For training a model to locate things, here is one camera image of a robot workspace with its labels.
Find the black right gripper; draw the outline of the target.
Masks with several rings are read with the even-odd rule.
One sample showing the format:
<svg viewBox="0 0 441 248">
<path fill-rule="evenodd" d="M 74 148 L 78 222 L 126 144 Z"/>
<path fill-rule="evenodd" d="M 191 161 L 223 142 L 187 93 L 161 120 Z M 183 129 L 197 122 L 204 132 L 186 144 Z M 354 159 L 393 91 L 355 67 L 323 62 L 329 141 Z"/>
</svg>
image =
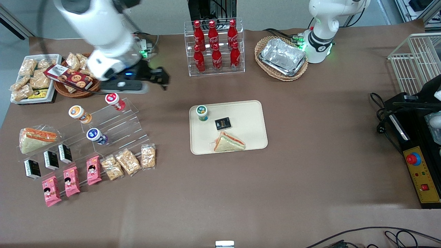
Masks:
<svg viewBox="0 0 441 248">
<path fill-rule="evenodd" d="M 170 76 L 164 68 L 152 69 L 148 61 L 139 61 L 134 66 L 120 72 L 120 79 L 148 81 L 159 85 L 162 90 L 167 91 Z"/>
</svg>

